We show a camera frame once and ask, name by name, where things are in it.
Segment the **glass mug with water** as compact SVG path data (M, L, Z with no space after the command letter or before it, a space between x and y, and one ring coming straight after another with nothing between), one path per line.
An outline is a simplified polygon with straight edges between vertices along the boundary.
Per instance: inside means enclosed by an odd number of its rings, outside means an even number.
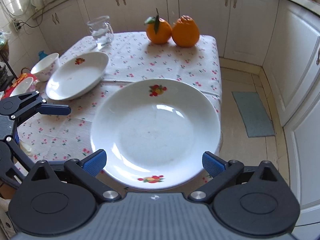
M113 41L114 33L109 16L94 18L87 22L87 26L98 48L102 48Z

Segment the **bumpy orange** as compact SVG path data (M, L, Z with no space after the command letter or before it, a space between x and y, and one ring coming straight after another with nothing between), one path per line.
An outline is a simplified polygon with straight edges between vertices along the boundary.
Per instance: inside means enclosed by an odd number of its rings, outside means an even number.
M174 23L171 37L177 46L190 48L198 42L200 32L195 21L190 16L183 15Z

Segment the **white floral bowl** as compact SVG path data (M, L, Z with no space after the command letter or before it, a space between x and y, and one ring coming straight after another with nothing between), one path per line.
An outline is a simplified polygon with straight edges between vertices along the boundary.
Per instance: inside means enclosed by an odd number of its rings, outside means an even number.
M59 53L47 55L33 66L30 73L41 82L48 81L61 66L59 56Z

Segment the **large white fruit-pattern plate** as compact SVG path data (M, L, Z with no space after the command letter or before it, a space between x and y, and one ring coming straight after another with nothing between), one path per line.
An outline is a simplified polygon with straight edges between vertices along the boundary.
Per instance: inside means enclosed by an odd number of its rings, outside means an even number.
M107 155L104 171L138 190L180 186L203 171L202 155L217 153L217 108L198 89L170 79L138 81L116 91L97 109L93 150Z

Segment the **orange with leaf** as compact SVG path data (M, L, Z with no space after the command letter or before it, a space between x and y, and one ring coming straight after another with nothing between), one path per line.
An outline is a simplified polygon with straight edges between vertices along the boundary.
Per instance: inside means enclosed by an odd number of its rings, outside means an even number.
M156 16L148 17L144 22L146 35L152 43L163 45L171 38L172 28L166 20L160 18L157 9L156 12Z

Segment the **red cardboard box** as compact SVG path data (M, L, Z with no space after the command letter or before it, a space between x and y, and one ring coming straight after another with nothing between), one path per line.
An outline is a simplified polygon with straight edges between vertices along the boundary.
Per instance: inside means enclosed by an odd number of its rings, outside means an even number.
M33 77L35 79L37 79L35 76L33 76L32 74L30 73L23 73L21 74L18 79L8 88L6 89L4 92L1 92L1 100L4 99L4 98L8 98L10 97L10 94L12 92L12 90L23 80L25 79L26 77Z

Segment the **white electric kettle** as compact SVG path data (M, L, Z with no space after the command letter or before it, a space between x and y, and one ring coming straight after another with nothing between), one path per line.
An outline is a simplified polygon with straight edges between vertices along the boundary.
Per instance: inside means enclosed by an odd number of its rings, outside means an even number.
M30 1L35 11L39 11L44 6L43 0L30 0Z

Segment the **white kitchen cabinets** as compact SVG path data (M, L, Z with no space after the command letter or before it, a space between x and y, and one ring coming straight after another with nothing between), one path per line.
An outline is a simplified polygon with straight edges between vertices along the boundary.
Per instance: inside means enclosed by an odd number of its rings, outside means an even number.
M216 38L221 62L261 68L284 128L299 226L319 223L319 4L311 0L57 0L35 20L50 50L85 35L85 21L108 15L116 32L141 31L156 10L170 23L191 16Z

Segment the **teal thermos jug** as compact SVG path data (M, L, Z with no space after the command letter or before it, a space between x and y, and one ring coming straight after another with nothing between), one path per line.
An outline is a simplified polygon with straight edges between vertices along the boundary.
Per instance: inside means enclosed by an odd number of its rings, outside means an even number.
M45 53L44 50L42 50L42 51L39 51L39 52L38 52L38 56L39 56L39 61L41 61L42 59L44 59L45 57L47 57L48 54Z

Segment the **blue floor mat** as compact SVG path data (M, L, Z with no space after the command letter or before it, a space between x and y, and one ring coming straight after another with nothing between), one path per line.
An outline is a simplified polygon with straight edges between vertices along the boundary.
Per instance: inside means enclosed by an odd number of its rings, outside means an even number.
M275 136L273 123L257 92L232 92L232 95L249 138Z

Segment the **cherry-print tablecloth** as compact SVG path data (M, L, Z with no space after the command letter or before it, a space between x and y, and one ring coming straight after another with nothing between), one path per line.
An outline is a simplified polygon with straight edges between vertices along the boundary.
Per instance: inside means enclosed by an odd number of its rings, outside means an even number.
M172 41L152 44L144 32L123 33L105 50L109 62L103 80L67 102L69 115L36 114L18 127L20 146L34 163L81 160L97 151L91 146L97 109L116 91L138 81L170 79L191 85L210 100L220 117L222 88L215 38L203 35L195 46L180 48ZM195 178L201 184L211 179L204 169Z

